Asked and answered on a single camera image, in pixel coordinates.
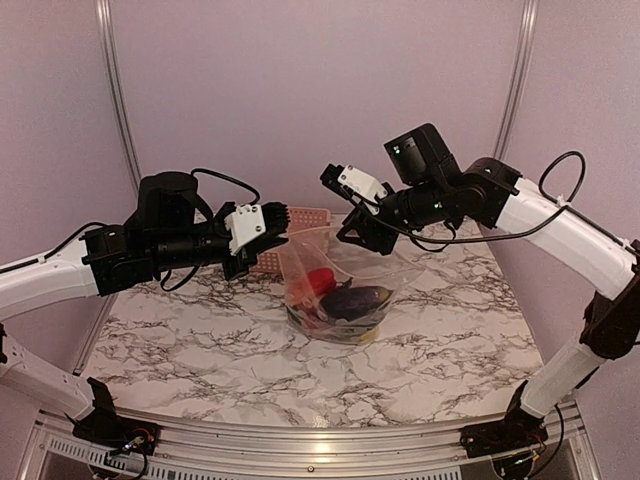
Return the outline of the red fake pepper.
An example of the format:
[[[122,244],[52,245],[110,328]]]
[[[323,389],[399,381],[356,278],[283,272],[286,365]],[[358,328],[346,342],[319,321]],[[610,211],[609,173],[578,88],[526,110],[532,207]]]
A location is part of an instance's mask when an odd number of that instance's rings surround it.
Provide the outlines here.
[[[323,267],[309,271],[301,285],[306,294],[322,297],[336,289],[337,281],[334,271]]]

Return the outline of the clear zip top bag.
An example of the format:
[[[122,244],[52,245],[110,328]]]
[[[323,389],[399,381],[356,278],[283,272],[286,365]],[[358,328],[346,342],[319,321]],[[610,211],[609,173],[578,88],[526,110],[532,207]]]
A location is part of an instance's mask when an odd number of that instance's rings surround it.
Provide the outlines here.
[[[372,341],[400,292],[423,272],[399,250],[383,256],[340,241],[336,227],[291,233],[278,258],[289,324],[338,344]]]

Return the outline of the purple fake eggplant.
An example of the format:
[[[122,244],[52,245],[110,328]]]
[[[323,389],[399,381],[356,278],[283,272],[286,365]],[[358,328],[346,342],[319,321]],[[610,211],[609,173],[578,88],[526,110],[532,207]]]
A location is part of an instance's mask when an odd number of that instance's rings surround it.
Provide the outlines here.
[[[343,287],[325,296],[319,305],[328,317],[351,322],[383,308],[393,293],[382,286]]]

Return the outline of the yellow fake lemon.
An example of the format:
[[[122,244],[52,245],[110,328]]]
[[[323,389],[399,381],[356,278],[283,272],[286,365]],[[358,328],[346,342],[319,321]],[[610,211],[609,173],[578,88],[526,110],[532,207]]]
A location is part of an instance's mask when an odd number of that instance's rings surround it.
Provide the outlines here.
[[[363,335],[361,335],[357,339],[357,344],[358,345],[369,344],[375,341],[379,337],[379,335],[380,335],[380,327],[376,327],[374,329],[366,331]]]

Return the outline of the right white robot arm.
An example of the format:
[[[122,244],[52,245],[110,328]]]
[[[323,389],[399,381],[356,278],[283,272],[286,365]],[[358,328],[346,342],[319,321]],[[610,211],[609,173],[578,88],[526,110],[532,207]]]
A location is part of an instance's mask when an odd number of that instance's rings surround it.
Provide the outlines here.
[[[388,255],[399,236],[422,241],[424,227],[465,218],[495,230],[491,241],[523,239],[595,289],[584,328],[514,394],[495,438],[515,448],[535,424],[605,362],[628,355],[639,335],[639,244],[623,240],[554,198],[542,182],[492,157],[461,169],[430,123],[384,146],[405,189],[394,191],[353,165],[329,166],[322,183],[354,207],[339,237]]]

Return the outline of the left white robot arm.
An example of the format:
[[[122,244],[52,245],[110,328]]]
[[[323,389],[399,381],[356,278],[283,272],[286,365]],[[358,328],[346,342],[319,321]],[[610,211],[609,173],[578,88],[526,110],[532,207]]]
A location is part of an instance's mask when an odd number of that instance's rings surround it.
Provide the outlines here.
[[[136,210],[122,225],[90,222],[53,250],[1,269],[1,318],[65,300],[106,297],[171,274],[189,282],[219,265],[226,280],[248,274],[260,254],[286,243],[289,211],[257,199],[213,211],[198,193],[198,169],[142,179]]]

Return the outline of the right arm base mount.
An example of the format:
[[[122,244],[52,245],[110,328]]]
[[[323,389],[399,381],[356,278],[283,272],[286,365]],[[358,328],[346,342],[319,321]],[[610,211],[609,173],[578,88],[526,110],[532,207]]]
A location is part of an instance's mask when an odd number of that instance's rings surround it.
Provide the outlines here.
[[[522,408],[527,381],[514,392],[504,417],[490,422],[467,425],[460,430],[460,444],[469,458],[494,455],[524,448],[548,439],[543,417],[535,417]]]

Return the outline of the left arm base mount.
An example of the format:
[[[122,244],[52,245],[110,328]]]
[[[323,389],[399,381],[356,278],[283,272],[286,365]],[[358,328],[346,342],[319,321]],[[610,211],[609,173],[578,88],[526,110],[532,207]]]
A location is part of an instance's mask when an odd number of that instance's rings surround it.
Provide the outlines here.
[[[76,420],[69,417],[74,425],[73,435],[120,452],[124,452],[126,445],[130,445],[137,437],[141,437],[143,442],[139,450],[152,455],[156,448],[160,426],[153,422],[119,415],[108,387],[104,383],[94,378],[88,378],[86,383],[91,387],[93,400],[89,413],[82,419]]]

